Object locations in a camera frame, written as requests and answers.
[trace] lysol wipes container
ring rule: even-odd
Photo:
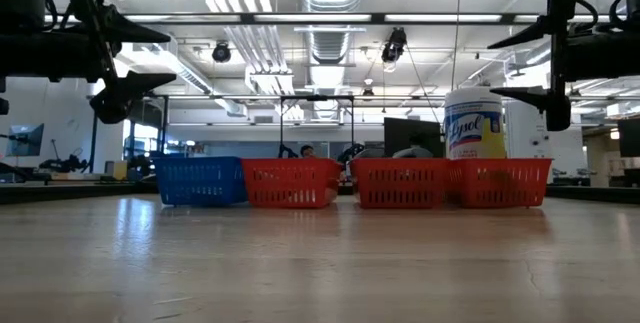
[[[506,158],[499,95],[488,87],[457,89],[444,109],[447,158]]]

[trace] plastic basket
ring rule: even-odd
[[[164,204],[226,206],[247,201],[240,158],[157,158],[154,164]]]
[[[465,208],[540,206],[551,159],[462,159],[452,162]]]
[[[362,208],[433,208],[443,203],[446,159],[356,159],[354,191]]]
[[[244,159],[242,165],[256,207],[323,208],[338,195],[341,166],[331,159]]]

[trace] red basket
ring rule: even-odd
[[[331,159],[243,159],[242,167],[255,207],[323,208],[338,196],[342,168]]]
[[[540,206],[551,159],[461,159],[451,162],[450,183],[465,208]]]
[[[433,208],[446,191],[446,159],[356,159],[354,191],[362,208]]]

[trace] blue basket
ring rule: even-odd
[[[153,163],[164,204],[220,207],[247,201],[240,158],[157,158]]]

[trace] ductwork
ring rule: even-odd
[[[303,9],[307,12],[353,12],[360,6],[361,0],[302,0]],[[314,85],[322,88],[335,88],[344,80],[345,68],[337,66],[344,63],[351,33],[311,32],[307,33],[309,56],[311,64],[328,65],[314,66],[309,69],[309,75]],[[328,118],[336,113],[326,112],[316,107],[318,115]]]

